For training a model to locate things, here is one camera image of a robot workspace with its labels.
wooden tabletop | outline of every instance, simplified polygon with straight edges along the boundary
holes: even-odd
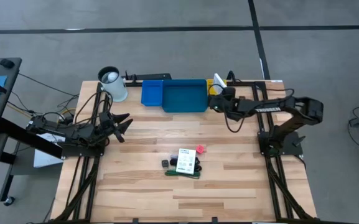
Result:
[[[97,83],[83,82],[77,109],[96,91]],[[284,88],[282,82],[266,84],[268,89]],[[213,110],[165,113],[161,107],[142,105],[141,91],[141,87],[128,87],[127,99],[113,103],[112,113],[130,113],[134,122],[125,133],[125,143],[110,137],[99,166],[91,222],[131,222],[133,218],[140,222],[210,222],[212,217],[220,222],[275,220],[268,174],[256,137],[256,116],[246,118],[240,132],[231,133],[223,114]],[[250,87],[236,87],[236,95],[253,99]],[[284,92],[268,91],[268,95],[279,98]],[[89,118],[92,109],[93,100],[78,119]],[[285,113],[273,114],[275,124],[289,118]],[[229,124],[232,129],[239,125],[234,121]],[[200,179],[164,175],[161,160],[169,160],[180,148],[195,149],[198,144],[206,149],[198,155]],[[63,164],[51,218],[65,207],[77,159],[71,157]],[[290,192],[307,213],[316,216],[304,165],[294,156],[282,156],[282,160]],[[285,217],[279,190],[278,195]],[[84,216],[83,200],[80,218]]]

gray floor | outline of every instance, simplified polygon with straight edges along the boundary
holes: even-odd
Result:
[[[255,0],[261,26],[359,25],[359,1]],[[250,26],[247,1],[0,0],[0,29],[72,29],[159,26]],[[359,223],[359,147],[347,121],[359,106],[359,30],[262,31],[272,79],[296,96],[325,103],[324,122],[304,127],[307,174],[318,216]],[[0,34],[0,57],[21,57],[21,72],[78,93],[101,67],[129,73],[169,72],[174,78],[207,78],[229,70],[237,78],[261,79],[253,31],[121,34]],[[27,107],[55,110],[68,99],[19,77],[14,91]],[[18,103],[15,96],[10,99]],[[7,108],[4,117],[25,126]],[[352,133],[359,141],[359,128]],[[12,151],[14,141],[7,144]],[[0,185],[7,166],[0,164]],[[0,223],[41,222],[54,197],[59,173],[15,177],[0,203]]]

green cable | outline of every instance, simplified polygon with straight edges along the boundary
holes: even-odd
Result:
[[[193,178],[193,179],[199,179],[200,178],[200,172],[194,172],[194,174],[183,174],[183,173],[180,173],[180,172],[176,172],[175,170],[167,170],[166,175],[167,176],[181,175],[181,176],[189,177],[189,178]]]

caster wheel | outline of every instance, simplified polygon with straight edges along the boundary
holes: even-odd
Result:
[[[13,204],[13,202],[15,201],[14,197],[8,196],[4,202],[5,206],[10,206]]]

blue plastic container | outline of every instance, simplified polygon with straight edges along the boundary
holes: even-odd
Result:
[[[164,80],[162,109],[168,113],[202,113],[207,109],[206,80]]]
[[[144,80],[142,83],[142,100],[145,106],[161,106],[162,80]]]

